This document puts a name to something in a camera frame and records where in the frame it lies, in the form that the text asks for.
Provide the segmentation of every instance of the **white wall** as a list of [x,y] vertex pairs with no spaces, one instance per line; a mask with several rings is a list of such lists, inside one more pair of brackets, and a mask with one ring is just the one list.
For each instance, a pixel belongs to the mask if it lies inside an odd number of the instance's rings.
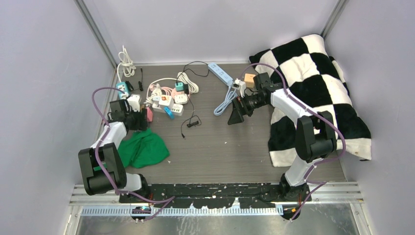
[[247,61],[320,33],[335,0],[85,0],[114,57],[135,63]]
[[379,235],[415,231],[414,8],[406,0],[349,1],[326,41],[372,133],[373,160],[344,163]]
[[113,71],[72,0],[2,1],[1,234],[62,234]]

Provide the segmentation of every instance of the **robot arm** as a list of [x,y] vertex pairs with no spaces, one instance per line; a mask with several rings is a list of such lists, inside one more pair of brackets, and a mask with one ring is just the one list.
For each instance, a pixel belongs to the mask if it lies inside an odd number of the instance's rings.
[[[82,180],[88,195],[106,193],[113,190],[113,186],[107,176],[99,169],[95,157],[96,148],[99,148],[99,159],[105,165],[117,188],[137,191],[142,187],[146,187],[146,182],[142,175],[125,172],[117,150],[122,139],[127,135],[128,130],[147,129],[147,111],[146,109],[140,109],[139,100],[138,96],[132,97],[130,100],[121,99],[110,102],[110,126],[104,127],[104,131],[98,138],[99,140],[90,148],[79,151],[78,159],[81,166]],[[108,128],[108,134],[100,143]]]
[[[254,109],[268,104],[283,111],[289,119],[297,124],[295,140],[297,156],[290,169],[281,177],[279,184],[281,196],[292,200],[293,197],[298,197],[299,193],[306,191],[305,181],[310,173],[309,168],[336,150],[335,132],[326,123],[307,111],[311,110],[317,113],[311,107],[300,101],[306,107],[304,109],[290,99],[282,88],[282,84],[272,83],[267,73],[257,75],[254,78],[254,83],[257,93],[246,95],[244,98],[239,96],[233,100],[233,111],[228,125],[243,122],[244,115],[250,117]],[[325,111],[319,114],[333,123],[330,112]]]

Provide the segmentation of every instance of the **gray floor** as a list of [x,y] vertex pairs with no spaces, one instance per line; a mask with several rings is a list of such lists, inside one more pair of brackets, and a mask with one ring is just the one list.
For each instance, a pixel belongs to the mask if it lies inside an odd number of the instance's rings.
[[[220,65],[234,79],[246,65]],[[150,82],[165,77],[176,77],[183,66],[146,66],[144,92],[135,91],[145,97]],[[206,65],[191,65],[199,74],[207,73]],[[213,110],[224,100],[227,87],[212,73],[199,77],[187,71],[190,80],[199,86],[199,93],[190,97],[195,114],[202,121],[201,126],[183,126],[184,140],[180,125],[191,116],[191,104],[184,105],[184,114],[170,120],[166,114],[154,112],[151,124],[153,132],[160,135],[170,151],[165,161],[141,169],[127,169],[130,173],[143,174],[149,183],[234,183],[234,182],[278,182],[287,167],[273,167],[268,153],[267,142],[270,133],[272,108],[264,106],[254,111],[245,122],[228,126],[231,105],[221,116]],[[129,77],[135,89],[141,79],[139,68],[136,75]],[[174,81],[162,81],[162,86],[174,87]],[[319,165],[310,179],[345,181],[338,161]]]

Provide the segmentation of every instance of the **black and white checkered blanket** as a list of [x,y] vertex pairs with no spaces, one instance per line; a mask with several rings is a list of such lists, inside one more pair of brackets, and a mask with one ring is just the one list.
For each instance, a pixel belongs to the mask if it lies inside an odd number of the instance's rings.
[[[333,57],[327,55],[320,35],[308,35],[261,51],[250,56],[249,60],[251,63],[269,64],[279,70],[297,98],[318,112],[327,110],[333,115],[334,125],[346,139],[347,152],[371,159],[370,131],[352,107],[343,71]],[[278,74],[269,67],[259,65],[255,70],[258,73],[267,72],[274,83],[281,82]],[[290,166],[293,163],[296,157],[295,124],[275,108],[268,142],[274,166]],[[338,140],[337,149],[342,147],[342,142]]]

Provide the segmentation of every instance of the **black cable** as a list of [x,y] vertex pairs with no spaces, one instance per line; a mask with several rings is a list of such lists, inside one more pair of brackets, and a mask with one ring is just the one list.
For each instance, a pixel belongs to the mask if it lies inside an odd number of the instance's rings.
[[144,75],[142,72],[142,68],[140,68],[140,70],[141,70],[141,82],[140,81],[138,82],[138,86],[139,86],[140,91],[144,91],[144,88],[142,87],[142,80],[143,80]]
[[[182,122],[182,125],[180,126],[180,133],[182,134],[183,139],[186,139],[186,137],[183,135],[183,125],[184,125],[187,121],[189,121],[189,124],[187,124],[187,127],[188,127],[188,128],[190,128],[190,127],[192,127],[192,126],[200,126],[200,125],[202,125],[202,120],[200,120],[200,117],[194,114],[194,111],[195,111],[195,109],[194,109],[194,105],[193,105],[193,102],[192,102],[192,100],[190,99],[189,95],[187,96],[187,98],[189,99],[190,103],[192,104],[192,108],[193,108],[193,110],[192,110],[192,116],[190,116],[188,119],[184,120],[184,121]],[[197,121],[192,123],[192,118],[197,118]]]
[[186,66],[191,65],[191,64],[193,64],[193,63],[202,63],[202,64],[205,64],[205,65],[208,65],[206,62],[203,62],[203,61],[193,61],[193,62],[190,62],[190,63],[186,64],[186,65],[183,67],[183,71],[182,71],[179,75],[177,75],[177,78],[176,78],[176,84],[177,84],[177,82],[178,82],[178,80],[179,80],[180,75],[182,75],[182,73],[186,72],[187,70],[192,71],[192,73],[194,73],[196,76],[200,76],[200,77],[207,77],[207,76],[209,76],[209,73],[210,73],[210,70],[209,70],[209,69],[207,70],[206,75],[197,74],[197,73],[196,73],[195,71],[193,71],[192,69],[186,69]]
[[251,88],[245,88],[244,94],[246,94],[246,90],[250,90],[250,92],[252,92],[252,94],[258,93],[258,91],[253,91]]

